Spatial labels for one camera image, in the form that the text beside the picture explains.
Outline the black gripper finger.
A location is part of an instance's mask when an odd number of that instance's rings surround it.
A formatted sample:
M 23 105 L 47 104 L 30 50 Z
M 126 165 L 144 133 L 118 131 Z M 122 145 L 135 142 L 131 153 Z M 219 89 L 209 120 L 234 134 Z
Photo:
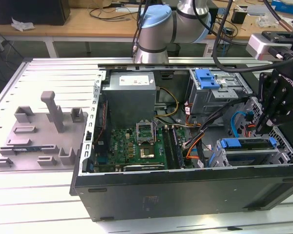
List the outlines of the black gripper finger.
M 262 114 L 257 121 L 256 133 L 266 132 L 267 106 L 270 95 L 271 74 L 267 72 L 260 73 L 257 100 L 261 104 Z
M 261 133 L 269 133 L 273 126 L 293 123 L 293 104 L 286 105 L 282 102 L 261 103 Z

